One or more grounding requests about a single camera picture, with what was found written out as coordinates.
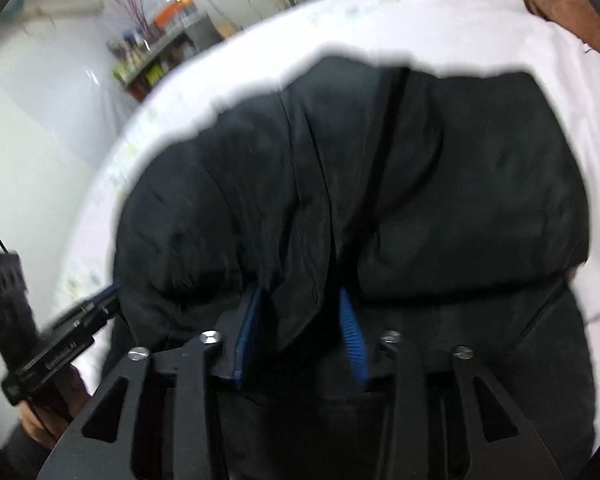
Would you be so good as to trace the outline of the person's left hand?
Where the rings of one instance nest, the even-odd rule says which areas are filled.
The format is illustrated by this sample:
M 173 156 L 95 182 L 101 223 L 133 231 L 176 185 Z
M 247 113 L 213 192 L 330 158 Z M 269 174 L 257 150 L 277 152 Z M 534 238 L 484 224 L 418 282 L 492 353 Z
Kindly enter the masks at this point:
M 55 379 L 56 392 L 60 395 L 60 409 L 46 401 L 23 401 L 19 404 L 19 421 L 26 435 L 43 448 L 55 446 L 73 419 L 91 400 L 78 369 L 70 365 Z

